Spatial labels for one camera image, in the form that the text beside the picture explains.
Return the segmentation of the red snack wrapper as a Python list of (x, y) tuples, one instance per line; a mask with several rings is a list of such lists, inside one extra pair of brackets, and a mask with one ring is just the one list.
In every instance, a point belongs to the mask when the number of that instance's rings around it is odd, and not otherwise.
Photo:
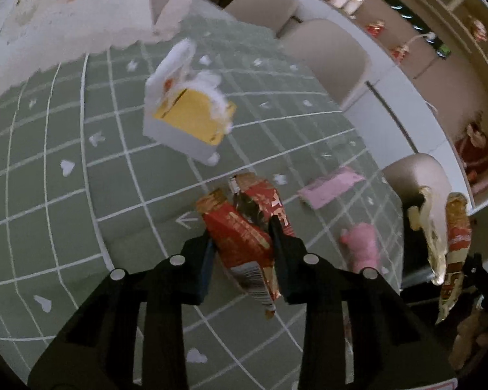
[(229, 180), (232, 196), (217, 188), (196, 203), (218, 255), (233, 280), (262, 305), (270, 319), (281, 296), (268, 224), (277, 217), (282, 231), (294, 235), (285, 206), (268, 180), (253, 174), (236, 174)]

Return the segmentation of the pink candy wrapper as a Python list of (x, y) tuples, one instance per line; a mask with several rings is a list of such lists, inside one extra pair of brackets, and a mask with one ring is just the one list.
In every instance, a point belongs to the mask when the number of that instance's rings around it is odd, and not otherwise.
[(298, 196), (313, 210), (319, 210), (363, 180), (365, 177), (362, 174), (343, 166), (303, 187), (298, 191)]

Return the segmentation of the long beige snack stick wrapper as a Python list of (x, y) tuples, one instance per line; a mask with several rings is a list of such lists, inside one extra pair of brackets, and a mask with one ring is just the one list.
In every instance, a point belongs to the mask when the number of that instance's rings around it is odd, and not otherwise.
[(448, 317), (462, 292), (462, 269), (472, 243), (472, 226), (467, 214), (467, 204), (467, 198), (459, 192), (452, 192), (447, 198), (445, 213), (448, 252), (445, 257), (446, 269), (441, 285), (436, 325)]

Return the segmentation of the pink caterpillar toy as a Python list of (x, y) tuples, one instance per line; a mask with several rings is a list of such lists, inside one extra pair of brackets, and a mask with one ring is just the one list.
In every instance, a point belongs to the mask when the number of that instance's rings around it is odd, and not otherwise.
[(349, 229), (343, 229), (340, 235), (340, 242), (348, 251), (351, 271), (360, 273), (364, 268), (381, 270), (377, 234), (372, 224), (359, 223)]

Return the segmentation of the green checkered tablecloth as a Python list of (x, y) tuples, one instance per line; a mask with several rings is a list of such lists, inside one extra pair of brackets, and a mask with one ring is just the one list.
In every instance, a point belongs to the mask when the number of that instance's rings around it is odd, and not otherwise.
[[(237, 107), (217, 165), (142, 134), (144, 84), (168, 42), (60, 62), (0, 96), (0, 354), (20, 379), (110, 269), (152, 268), (200, 235), (197, 200), (234, 174), (274, 184), (295, 233), (337, 268), (343, 229), (372, 223), (399, 288), (399, 199), (309, 69), (264, 28), (193, 17), (181, 35), (197, 43), (194, 71), (217, 72)], [(319, 210), (299, 198), (343, 166), (365, 180)]]

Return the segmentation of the white yellow paper box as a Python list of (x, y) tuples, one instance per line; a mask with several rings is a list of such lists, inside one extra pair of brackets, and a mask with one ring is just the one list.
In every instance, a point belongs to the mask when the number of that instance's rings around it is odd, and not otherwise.
[(233, 129), (236, 105), (213, 71), (191, 70), (197, 45), (175, 44), (144, 88), (142, 134), (203, 165), (217, 165), (218, 146)]

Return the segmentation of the beige chair near bin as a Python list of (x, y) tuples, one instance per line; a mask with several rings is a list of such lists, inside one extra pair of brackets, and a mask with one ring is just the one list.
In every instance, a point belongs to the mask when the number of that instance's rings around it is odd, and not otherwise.
[(432, 207), (444, 212), (451, 183), (441, 164), (432, 156), (417, 153), (399, 159), (383, 169), (384, 178), (402, 203), (418, 197), (420, 189), (428, 187), (432, 194)]

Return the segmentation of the large red doll decoration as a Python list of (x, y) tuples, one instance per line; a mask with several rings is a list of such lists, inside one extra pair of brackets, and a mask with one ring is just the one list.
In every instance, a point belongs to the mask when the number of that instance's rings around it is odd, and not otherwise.
[(479, 176), (488, 171), (488, 136), (476, 122), (467, 125), (465, 134), (455, 143), (467, 179), (475, 183)]

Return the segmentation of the beige chair middle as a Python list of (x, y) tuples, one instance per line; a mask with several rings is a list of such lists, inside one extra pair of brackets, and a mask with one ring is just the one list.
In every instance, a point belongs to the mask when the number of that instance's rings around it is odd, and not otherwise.
[(303, 62), (342, 110), (352, 102), (370, 71), (367, 51), (328, 19), (312, 19), (280, 38), (285, 53)]

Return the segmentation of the red doll figurine right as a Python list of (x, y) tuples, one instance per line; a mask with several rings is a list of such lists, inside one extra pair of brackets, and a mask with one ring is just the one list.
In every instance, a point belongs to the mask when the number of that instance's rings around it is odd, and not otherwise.
[(410, 53), (410, 48), (407, 44), (401, 44), (393, 47), (390, 53), (397, 63), (401, 63)]

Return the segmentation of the red doll figurine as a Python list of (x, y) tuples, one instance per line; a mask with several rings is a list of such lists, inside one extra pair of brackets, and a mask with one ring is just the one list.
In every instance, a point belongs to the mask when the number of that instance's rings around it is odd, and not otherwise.
[(369, 24), (366, 25), (367, 32), (375, 39), (379, 37), (379, 35), (384, 31), (384, 29), (385, 29), (385, 22), (381, 19), (370, 22)]
[(390, 53), (397, 63), (401, 63), (410, 53), (410, 48), (407, 44), (401, 44), (393, 47)]

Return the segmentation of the red doll figurine left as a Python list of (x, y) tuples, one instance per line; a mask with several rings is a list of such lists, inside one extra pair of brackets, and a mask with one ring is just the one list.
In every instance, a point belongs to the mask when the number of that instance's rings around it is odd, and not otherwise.
[(375, 39), (379, 37), (379, 35), (384, 31), (384, 29), (385, 29), (385, 22), (381, 19), (370, 22), (369, 24), (366, 25), (367, 32)]

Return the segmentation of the beige chair far left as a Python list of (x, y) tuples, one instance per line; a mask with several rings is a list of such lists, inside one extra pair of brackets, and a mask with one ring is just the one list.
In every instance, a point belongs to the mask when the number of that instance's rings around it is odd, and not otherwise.
[(236, 20), (278, 35), (299, 7), (298, 0), (233, 0), (224, 11)]

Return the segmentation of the white cup pair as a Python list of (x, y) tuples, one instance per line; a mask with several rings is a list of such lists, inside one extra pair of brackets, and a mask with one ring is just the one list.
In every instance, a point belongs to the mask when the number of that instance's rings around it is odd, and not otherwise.
[(352, 16), (362, 6), (365, 0), (331, 0), (331, 5)]

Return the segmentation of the black power strip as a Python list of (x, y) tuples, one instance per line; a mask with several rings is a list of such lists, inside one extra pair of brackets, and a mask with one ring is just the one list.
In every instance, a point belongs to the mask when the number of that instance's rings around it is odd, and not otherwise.
[(451, 49), (441, 40), (435, 32), (412, 11), (401, 0), (383, 0), (393, 11), (396, 11), (399, 16), (409, 23), (413, 29), (422, 36), (422, 38), (434, 49), (435, 53), (447, 59), (451, 55)]

